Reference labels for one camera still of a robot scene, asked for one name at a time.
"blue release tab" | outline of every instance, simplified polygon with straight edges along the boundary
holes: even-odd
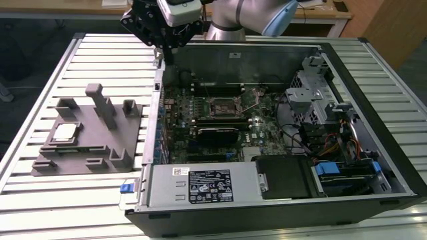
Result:
[[[232,158],[232,156],[234,155],[234,153],[233,152],[228,152],[228,153],[225,153],[225,158],[226,158],[226,160],[229,160],[230,158]]]
[[[313,168],[317,175],[340,173],[338,166],[334,162],[321,162]]]
[[[377,161],[372,161],[373,170],[376,173],[381,171],[381,166]]]
[[[133,193],[133,183],[129,184],[121,184],[119,186],[119,193],[121,194],[131,194]]]

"blue latch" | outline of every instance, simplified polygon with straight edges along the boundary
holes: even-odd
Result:
[[[381,171],[381,166],[377,161],[372,161],[373,170],[376,173]]]
[[[119,193],[121,193],[121,194],[131,194],[131,193],[133,193],[133,187],[134,187],[134,184],[133,184],[133,183],[121,184],[121,186],[119,186]]]
[[[313,168],[317,175],[340,173],[338,166],[334,162],[321,162]]]
[[[159,115],[159,116],[163,116],[165,113],[166,113],[165,109],[159,106],[159,107],[158,107],[158,115]]]
[[[233,152],[228,152],[225,153],[225,158],[226,158],[226,161],[232,158],[232,156],[234,155]]]

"motherboard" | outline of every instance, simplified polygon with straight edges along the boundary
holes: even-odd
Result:
[[[278,96],[249,88],[238,96],[197,96],[190,89],[165,94],[170,164],[249,162],[286,154],[274,118]]]

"blue connector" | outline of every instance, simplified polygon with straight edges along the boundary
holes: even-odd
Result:
[[[154,149],[153,150],[153,159],[159,160],[161,158],[161,150]]]
[[[232,158],[232,156],[234,155],[233,152],[228,152],[225,153],[225,158],[226,158],[226,161]]]
[[[159,115],[159,116],[163,116],[165,114],[166,114],[166,111],[165,111],[163,107],[159,106],[159,107],[158,107],[158,115]]]

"wooden desk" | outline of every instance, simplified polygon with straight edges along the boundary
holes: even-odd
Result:
[[[0,0],[0,18],[118,20],[126,8],[102,8],[102,0]]]
[[[0,18],[118,20],[127,8],[102,8],[101,2],[102,0],[0,0]],[[330,25],[326,36],[338,37],[350,18],[352,14],[338,12],[332,0],[328,0],[324,7],[298,9],[292,23]]]

